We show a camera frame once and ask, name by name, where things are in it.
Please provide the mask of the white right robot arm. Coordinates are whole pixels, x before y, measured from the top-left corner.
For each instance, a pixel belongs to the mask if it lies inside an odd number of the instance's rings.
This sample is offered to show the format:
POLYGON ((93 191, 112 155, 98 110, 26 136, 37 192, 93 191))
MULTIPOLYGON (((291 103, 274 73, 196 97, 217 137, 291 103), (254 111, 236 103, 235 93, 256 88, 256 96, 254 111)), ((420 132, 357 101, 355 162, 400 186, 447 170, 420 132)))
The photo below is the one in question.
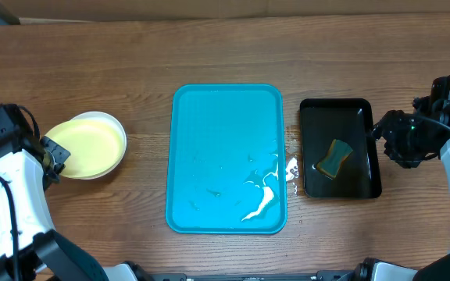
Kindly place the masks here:
POLYGON ((379 258, 366 258, 352 271, 333 275, 334 280, 450 280, 450 100, 432 98, 417 100, 415 111, 388 112, 373 129, 376 138, 385 141, 385 151, 391 159, 405 167, 413 167, 425 158, 437 157, 445 173, 446 201, 432 215, 441 214, 446 237, 445 253, 421 268, 410 268, 379 258))

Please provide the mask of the green yellow sponge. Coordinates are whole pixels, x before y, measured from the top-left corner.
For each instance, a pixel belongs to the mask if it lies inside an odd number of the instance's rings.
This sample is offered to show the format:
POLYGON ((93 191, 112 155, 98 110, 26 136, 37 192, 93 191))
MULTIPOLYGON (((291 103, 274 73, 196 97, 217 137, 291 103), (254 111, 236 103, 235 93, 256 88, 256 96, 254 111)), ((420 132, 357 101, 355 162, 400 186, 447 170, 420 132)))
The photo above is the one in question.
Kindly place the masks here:
POLYGON ((348 156, 353 152, 346 142, 333 139, 326 155, 316 163, 316 170, 330 179, 335 179, 348 156))

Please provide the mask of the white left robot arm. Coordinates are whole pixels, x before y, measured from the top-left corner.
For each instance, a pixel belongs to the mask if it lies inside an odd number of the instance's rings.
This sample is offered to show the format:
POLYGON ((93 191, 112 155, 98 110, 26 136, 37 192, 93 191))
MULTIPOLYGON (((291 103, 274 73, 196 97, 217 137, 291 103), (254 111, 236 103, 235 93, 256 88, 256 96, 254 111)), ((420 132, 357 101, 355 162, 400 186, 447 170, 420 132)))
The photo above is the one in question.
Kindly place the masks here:
POLYGON ((0 136, 0 280, 102 280, 110 275, 91 255, 55 230, 45 190, 59 181, 70 153, 33 134, 0 136))

